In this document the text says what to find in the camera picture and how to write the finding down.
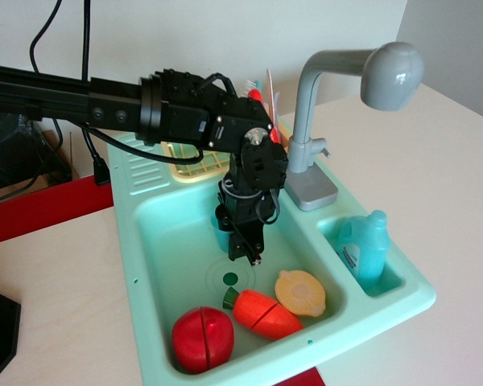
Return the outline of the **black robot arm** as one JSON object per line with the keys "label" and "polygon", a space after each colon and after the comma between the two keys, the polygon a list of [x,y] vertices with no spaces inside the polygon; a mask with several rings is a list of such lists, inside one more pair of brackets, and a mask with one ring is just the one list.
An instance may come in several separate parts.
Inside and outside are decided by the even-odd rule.
{"label": "black robot arm", "polygon": [[263,228],[280,212],[279,192],[287,177],[287,153],[271,138],[273,122],[263,105],[238,96],[229,78],[206,78],[166,69],[137,84],[73,80],[0,67],[0,112],[31,120],[55,118],[83,125],[101,137],[105,130],[131,132],[152,146],[194,146],[196,164],[205,151],[229,155],[220,181],[218,226],[229,234],[231,260],[258,265]]}

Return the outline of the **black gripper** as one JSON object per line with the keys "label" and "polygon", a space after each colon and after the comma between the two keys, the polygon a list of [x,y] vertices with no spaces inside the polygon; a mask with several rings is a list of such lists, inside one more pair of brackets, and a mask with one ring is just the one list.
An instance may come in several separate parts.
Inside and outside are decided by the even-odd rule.
{"label": "black gripper", "polygon": [[228,258],[246,257],[252,266],[260,265],[264,228],[275,223],[280,214],[279,189],[239,191],[232,179],[222,179],[218,186],[213,223],[220,232],[231,233]]}

